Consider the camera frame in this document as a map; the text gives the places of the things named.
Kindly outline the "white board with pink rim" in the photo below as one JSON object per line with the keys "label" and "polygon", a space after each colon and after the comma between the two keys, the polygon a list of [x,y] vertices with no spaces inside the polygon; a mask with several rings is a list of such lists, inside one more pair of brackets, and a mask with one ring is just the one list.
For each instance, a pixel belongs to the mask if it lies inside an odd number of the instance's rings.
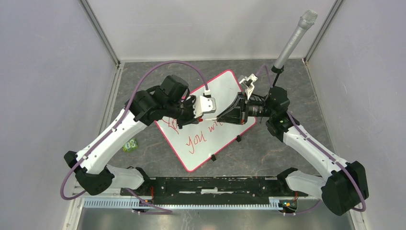
{"label": "white board with pink rim", "polygon": [[[216,117],[224,111],[242,90],[231,70],[209,80],[208,87],[215,98],[217,110],[214,114],[204,115],[204,119]],[[209,161],[212,154],[224,149],[236,140],[237,135],[244,134],[256,122],[253,117],[248,118],[244,125],[202,121],[197,125],[187,125],[179,129],[175,119],[164,117],[156,124],[185,170],[193,172]]]}

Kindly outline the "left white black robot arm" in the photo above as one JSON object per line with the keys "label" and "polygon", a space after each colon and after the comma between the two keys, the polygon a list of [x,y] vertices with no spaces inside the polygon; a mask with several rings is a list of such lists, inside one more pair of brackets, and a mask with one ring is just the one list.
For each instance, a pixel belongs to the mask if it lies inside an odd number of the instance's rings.
{"label": "left white black robot arm", "polygon": [[67,152],[64,159],[84,192],[95,196],[108,188],[129,188],[138,195],[147,194],[150,181],[141,169],[118,168],[108,162],[130,138],[163,117],[175,119],[179,127],[199,123],[202,103],[209,99],[189,93],[186,81],[169,75],[160,85],[137,91],[118,117],[87,147]]}

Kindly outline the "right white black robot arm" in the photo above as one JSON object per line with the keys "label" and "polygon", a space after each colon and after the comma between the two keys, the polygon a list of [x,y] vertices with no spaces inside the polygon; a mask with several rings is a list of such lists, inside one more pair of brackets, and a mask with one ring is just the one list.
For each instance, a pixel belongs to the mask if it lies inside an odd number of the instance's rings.
{"label": "right white black robot arm", "polygon": [[349,210],[364,212],[369,197],[366,171],[358,161],[348,162],[313,138],[288,111],[287,91],[272,87],[266,96],[239,92],[235,100],[216,117],[221,123],[242,125],[249,117],[266,117],[269,133],[293,148],[318,172],[313,176],[290,168],[278,175],[277,191],[293,191],[316,197],[335,215]]}

